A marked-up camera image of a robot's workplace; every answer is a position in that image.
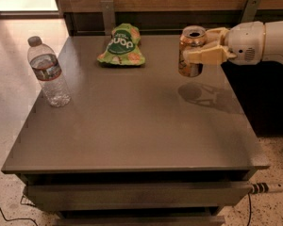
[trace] floor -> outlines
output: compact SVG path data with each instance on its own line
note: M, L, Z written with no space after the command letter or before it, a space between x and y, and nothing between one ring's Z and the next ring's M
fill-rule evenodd
M26 60L27 39L38 35L57 52L68 34L63 20L0 20L0 169L20 132L40 86ZM259 142L268 156L271 167L259 171L252 183L283 184L283 137L260 137ZM55 215L22 205L24 185L13 175L0 171L0 206L7 219L33 218L39 226L53 225ZM251 195L252 226L283 226L283 192ZM225 226L246 226L249 201L241 199L235 207L226 207ZM31 220L5 222L2 225L34 225Z

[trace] bottle cap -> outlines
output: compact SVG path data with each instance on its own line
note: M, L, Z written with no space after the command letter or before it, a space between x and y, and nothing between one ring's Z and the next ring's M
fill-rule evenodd
M28 44L31 46L31 47L36 47L38 45L41 45L42 44L42 40L39 36L34 36L34 37L30 37L28 39Z

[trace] white robotic arm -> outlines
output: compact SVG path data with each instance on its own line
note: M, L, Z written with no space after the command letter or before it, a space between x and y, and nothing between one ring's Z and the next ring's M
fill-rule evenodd
M183 52L186 63L220 65L229 60L238 65L255 65L260 61L283 64L283 22L252 22L230 30L207 30L208 42Z

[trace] metal bracket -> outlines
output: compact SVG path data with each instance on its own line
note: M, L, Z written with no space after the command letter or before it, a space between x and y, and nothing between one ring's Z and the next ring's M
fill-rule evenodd
M260 2L261 0L247 0L241 16L241 23L254 21Z
M102 0L101 7L103 12L105 35L111 35L111 31L115 27L115 12L113 0Z

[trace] gray tabletop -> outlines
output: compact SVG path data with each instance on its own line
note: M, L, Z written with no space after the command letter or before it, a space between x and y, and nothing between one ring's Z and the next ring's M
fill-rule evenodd
M69 38L59 61L72 101L39 98L5 173L251 170L268 161L221 67L177 71L178 36L143 36L140 68L103 68L108 37Z

